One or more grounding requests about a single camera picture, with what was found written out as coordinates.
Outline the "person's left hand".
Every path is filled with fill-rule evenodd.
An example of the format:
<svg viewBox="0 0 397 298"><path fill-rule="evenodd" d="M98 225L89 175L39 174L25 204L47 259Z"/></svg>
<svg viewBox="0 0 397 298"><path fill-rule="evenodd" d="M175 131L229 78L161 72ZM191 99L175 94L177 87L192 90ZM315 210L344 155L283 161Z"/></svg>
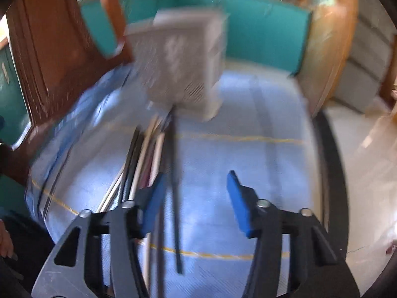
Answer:
<svg viewBox="0 0 397 298"><path fill-rule="evenodd" d="M18 256L14 252L11 236L2 219L0 220L0 254L2 258L10 258L15 261L18 260Z"/></svg>

